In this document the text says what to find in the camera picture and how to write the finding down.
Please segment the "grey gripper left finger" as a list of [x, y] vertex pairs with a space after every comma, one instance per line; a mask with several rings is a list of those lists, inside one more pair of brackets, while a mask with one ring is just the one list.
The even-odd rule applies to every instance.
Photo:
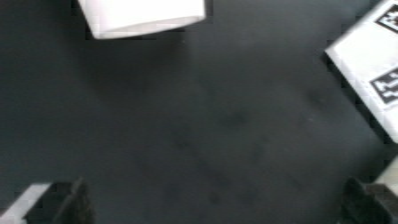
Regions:
[[0, 212], [0, 224], [93, 224], [84, 180], [31, 183]]

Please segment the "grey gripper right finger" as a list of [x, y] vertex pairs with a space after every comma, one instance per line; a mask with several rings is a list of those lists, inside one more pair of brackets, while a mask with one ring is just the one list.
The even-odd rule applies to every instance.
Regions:
[[388, 167], [372, 183], [344, 183], [337, 224], [398, 224], [398, 168]]

